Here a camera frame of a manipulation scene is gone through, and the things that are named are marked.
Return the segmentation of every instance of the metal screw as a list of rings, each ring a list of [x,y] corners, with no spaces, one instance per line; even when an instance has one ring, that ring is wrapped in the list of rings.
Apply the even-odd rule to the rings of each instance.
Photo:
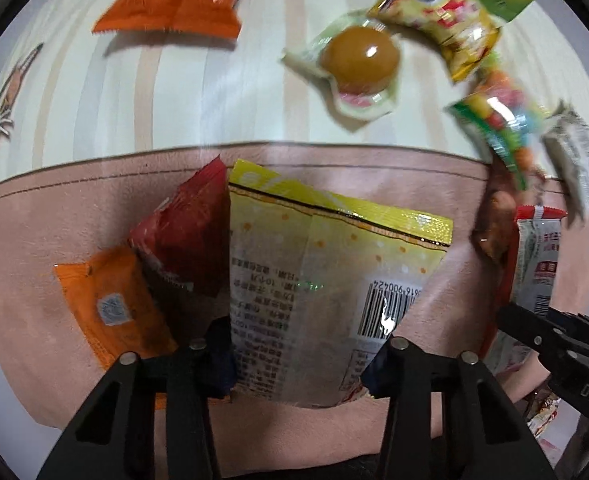
[[[479,362],[479,356],[476,355],[474,352],[470,352],[469,350],[466,350],[461,354],[461,359],[464,363],[467,363],[468,365],[475,365]]]
[[[206,340],[202,337],[197,337],[190,341],[190,348],[193,350],[203,350],[206,348]]]
[[[410,342],[404,337],[393,337],[389,343],[392,345],[392,348],[396,348],[397,350],[405,350],[410,346]]]
[[[132,365],[136,362],[136,354],[134,352],[126,352],[125,354],[121,354],[119,357],[119,362],[124,365]]]

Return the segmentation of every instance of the nutrition label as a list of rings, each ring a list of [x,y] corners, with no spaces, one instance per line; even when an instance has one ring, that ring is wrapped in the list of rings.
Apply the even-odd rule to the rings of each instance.
[[[287,335],[299,278],[236,257],[231,259],[230,278],[238,384],[261,397],[278,397],[292,354]]]

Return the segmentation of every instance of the label sticker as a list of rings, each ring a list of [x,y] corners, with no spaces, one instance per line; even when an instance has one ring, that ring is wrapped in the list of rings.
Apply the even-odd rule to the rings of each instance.
[[[97,301],[98,315],[106,326],[116,326],[132,320],[124,297],[115,292]]]

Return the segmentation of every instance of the brown candy ball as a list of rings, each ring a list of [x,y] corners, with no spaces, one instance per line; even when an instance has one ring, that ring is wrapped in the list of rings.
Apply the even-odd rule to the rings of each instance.
[[[376,94],[388,87],[399,68],[401,53],[389,34],[372,27],[348,27],[321,53],[340,92]]]

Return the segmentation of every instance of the black bracket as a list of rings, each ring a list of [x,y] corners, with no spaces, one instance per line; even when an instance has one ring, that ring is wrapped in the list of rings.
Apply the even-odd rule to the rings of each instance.
[[[497,326],[539,352],[550,389],[589,418],[589,316],[551,308],[542,317],[509,304],[499,310]]]
[[[154,480],[158,392],[168,395],[169,476],[221,478],[207,399],[223,399],[236,382],[230,348],[230,319],[222,318],[206,339],[170,356],[121,355],[65,428],[37,480]]]
[[[473,352],[447,358],[390,339],[361,376],[389,397],[377,480],[555,480],[541,447]],[[431,393],[443,396],[445,470],[430,455]]]

